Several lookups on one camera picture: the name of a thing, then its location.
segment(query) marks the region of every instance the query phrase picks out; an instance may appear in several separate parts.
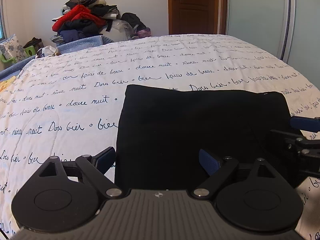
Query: wooden door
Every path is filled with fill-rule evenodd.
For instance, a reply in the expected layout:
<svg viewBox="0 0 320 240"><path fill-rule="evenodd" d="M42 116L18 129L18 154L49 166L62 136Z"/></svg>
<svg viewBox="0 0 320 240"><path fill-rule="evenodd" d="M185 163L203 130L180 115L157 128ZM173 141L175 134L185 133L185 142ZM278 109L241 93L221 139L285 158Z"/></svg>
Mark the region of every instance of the wooden door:
<svg viewBox="0 0 320 240"><path fill-rule="evenodd" d="M169 34L214 33L215 0L168 0Z"/></svg>

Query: black bag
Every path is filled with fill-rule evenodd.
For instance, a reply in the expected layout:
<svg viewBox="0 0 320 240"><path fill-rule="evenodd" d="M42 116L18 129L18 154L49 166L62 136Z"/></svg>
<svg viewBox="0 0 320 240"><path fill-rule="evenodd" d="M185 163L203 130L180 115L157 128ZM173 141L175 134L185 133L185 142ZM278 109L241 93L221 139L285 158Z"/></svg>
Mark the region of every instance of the black bag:
<svg viewBox="0 0 320 240"><path fill-rule="evenodd" d="M33 46L35 48L35 51L38 51L40 48L43 48L44 45L42 43L41 39L37 39L36 37L33 37L33 39L31 41L28 41L23 48L26 49L30 46Z"/></svg>
<svg viewBox="0 0 320 240"><path fill-rule="evenodd" d="M134 32L146 29L147 27L140 21L139 17L134 13L124 13L121 17L122 21L128 22L133 28Z"/></svg>
<svg viewBox="0 0 320 240"><path fill-rule="evenodd" d="M88 6L94 2L96 2L97 0L70 0L68 2L66 2L66 5L69 6L71 9L78 5L78 4L81 4L83 6Z"/></svg>

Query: white comforter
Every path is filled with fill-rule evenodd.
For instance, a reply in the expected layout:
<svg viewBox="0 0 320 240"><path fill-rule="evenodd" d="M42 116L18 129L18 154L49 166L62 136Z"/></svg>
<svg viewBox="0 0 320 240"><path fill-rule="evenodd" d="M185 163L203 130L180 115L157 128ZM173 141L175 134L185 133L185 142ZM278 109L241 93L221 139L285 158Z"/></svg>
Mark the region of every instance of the white comforter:
<svg viewBox="0 0 320 240"><path fill-rule="evenodd" d="M0 227L9 236L18 230L12 198L49 156L74 160L116 146L128 84L279 91L292 115L320 116L320 92L313 84L271 54L231 36L150 37L32 60L0 93ZM114 168L107 176L113 179ZM308 179L298 189L305 210L297 231L307 239L320 228L318 212L312 212L320 205L317 187L315 179Z"/></svg>

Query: logo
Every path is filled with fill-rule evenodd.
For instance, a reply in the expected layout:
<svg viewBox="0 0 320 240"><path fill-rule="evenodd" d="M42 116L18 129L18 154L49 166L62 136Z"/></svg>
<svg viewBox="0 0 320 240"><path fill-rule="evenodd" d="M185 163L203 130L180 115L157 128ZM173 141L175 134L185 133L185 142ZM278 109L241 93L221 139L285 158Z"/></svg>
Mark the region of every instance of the logo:
<svg viewBox="0 0 320 240"><path fill-rule="evenodd" d="M163 194L162 194L161 192L158 192L158 193L155 194L155 196L156 196L157 198L161 198L161 197L163 196Z"/></svg>

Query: circular base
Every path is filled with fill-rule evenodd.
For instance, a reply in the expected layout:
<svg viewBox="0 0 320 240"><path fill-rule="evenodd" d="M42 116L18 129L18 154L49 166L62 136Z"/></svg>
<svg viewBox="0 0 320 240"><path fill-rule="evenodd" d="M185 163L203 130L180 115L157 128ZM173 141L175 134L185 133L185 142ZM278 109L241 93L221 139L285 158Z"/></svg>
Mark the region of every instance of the circular base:
<svg viewBox="0 0 320 240"><path fill-rule="evenodd" d="M220 214L232 224L257 232L294 228L303 204L289 185L272 178L254 178L231 184L216 198Z"/></svg>
<svg viewBox="0 0 320 240"><path fill-rule="evenodd" d="M35 197L35 205L45 211L57 211L68 206L72 201L70 193L61 189L49 189Z"/></svg>

